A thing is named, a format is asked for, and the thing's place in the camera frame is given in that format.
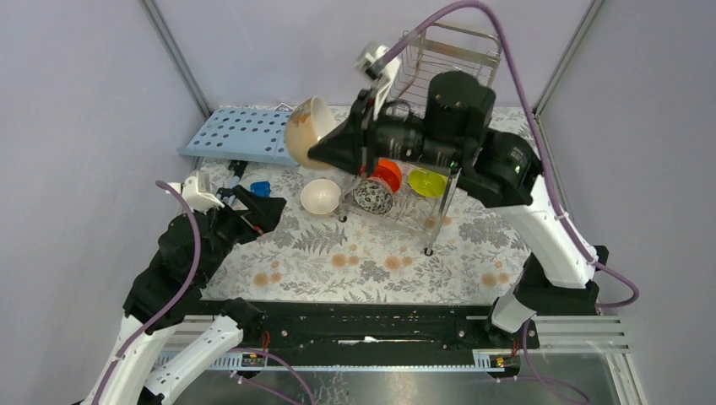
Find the beige bowl with flower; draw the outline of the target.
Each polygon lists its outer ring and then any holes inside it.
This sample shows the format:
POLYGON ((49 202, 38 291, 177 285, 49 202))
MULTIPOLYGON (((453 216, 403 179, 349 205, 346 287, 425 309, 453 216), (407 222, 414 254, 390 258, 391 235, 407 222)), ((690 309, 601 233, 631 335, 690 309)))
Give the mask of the beige bowl with flower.
POLYGON ((340 197, 341 189, 334 181, 316 179, 301 190, 300 202, 308 213, 326 216, 338 208, 340 197))

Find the lime green bowl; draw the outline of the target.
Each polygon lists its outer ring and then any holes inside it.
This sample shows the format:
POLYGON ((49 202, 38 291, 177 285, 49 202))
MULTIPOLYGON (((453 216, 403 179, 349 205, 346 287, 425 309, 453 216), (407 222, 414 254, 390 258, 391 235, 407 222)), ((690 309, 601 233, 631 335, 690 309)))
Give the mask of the lime green bowl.
POLYGON ((424 169, 414 169, 408 174, 410 188, 423 197, 441 197, 448 184, 446 176, 424 169))

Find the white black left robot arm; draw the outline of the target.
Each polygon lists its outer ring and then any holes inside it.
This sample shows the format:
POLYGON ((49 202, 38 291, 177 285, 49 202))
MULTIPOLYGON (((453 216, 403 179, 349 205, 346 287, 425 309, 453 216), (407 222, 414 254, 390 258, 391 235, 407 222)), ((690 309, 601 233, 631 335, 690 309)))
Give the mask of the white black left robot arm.
POLYGON ((156 367, 165 344, 194 314, 207 286, 233 248, 277 227, 286 200, 231 189, 244 209, 212 202, 201 212, 169 184, 158 181, 182 205, 158 239, 158 251, 133 281, 122 307, 117 340, 84 404, 172 404, 229 349, 263 338, 263 313, 242 298, 220 303, 208 329, 169 363, 156 367))

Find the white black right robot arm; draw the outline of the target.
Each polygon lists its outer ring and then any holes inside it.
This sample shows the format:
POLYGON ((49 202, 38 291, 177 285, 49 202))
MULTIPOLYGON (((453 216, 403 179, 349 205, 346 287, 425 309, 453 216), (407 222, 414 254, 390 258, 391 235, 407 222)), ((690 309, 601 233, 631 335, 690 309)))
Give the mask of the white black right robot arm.
POLYGON ((595 250, 566 230, 538 155, 519 135, 490 128, 495 99, 461 71, 431 79, 423 117, 391 115, 363 90, 348 118, 307 154, 352 175, 371 174, 380 158, 449 170, 460 190, 501 215, 530 249, 519 280, 484 325, 487 342, 504 348, 532 316, 595 315, 599 288, 595 250))

